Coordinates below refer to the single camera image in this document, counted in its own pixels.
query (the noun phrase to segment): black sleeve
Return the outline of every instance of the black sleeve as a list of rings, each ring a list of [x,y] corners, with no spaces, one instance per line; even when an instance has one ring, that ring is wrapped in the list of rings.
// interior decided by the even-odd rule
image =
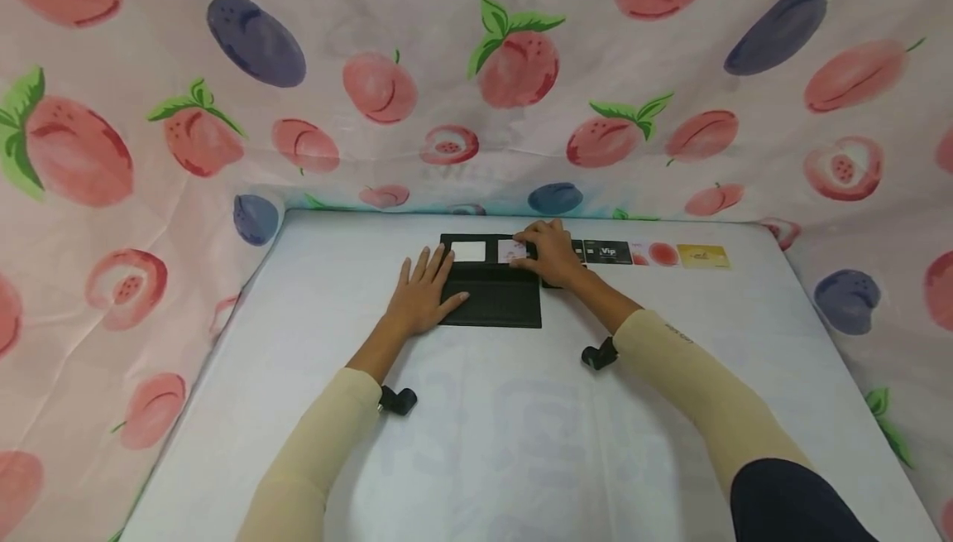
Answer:
[[[738,542],[877,542],[826,480],[783,459],[741,468],[731,514]]]

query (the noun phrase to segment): white tabletop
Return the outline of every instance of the white tabletop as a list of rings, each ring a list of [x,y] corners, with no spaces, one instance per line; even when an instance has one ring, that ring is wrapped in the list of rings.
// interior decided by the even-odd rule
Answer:
[[[297,419],[387,306],[401,260],[441,233],[528,221],[290,213],[123,542],[233,540]],[[724,247],[731,270],[590,267],[752,386],[879,540],[939,540],[769,231],[565,224],[576,238]],[[620,367],[579,362],[607,333],[567,293],[544,290],[541,304],[543,329],[439,327],[406,348],[389,381],[419,404],[352,454],[326,540],[733,540],[691,425]]]

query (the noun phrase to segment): beige arm sleeve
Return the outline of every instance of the beige arm sleeve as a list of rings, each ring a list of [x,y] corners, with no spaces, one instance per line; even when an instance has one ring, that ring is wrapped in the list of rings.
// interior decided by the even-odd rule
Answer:
[[[374,427],[381,386],[343,368],[301,417],[256,488],[238,542],[319,542],[334,479]]]
[[[721,490],[766,457],[813,469],[751,387],[657,312],[636,310],[613,337],[619,358],[675,405],[700,431]]]

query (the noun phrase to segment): left hand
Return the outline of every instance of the left hand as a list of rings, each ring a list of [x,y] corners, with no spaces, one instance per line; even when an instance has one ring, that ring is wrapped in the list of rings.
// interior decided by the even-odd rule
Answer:
[[[443,265],[443,244],[430,256],[430,248],[425,247],[420,253],[418,264],[411,272],[411,260],[404,259],[400,268],[400,278],[394,296],[390,298],[384,320],[399,324],[407,337],[427,333],[437,327],[444,317],[451,314],[459,305],[470,297],[462,292],[440,304],[440,291],[447,283],[447,275],[453,265],[453,250],[447,254]]]

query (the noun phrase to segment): fabric backdrop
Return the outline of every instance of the fabric backdrop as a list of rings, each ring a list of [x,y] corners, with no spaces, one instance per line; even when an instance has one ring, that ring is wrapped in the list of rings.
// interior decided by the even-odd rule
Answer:
[[[953,0],[0,17],[0,540],[117,540],[301,208],[764,223],[953,538]]]

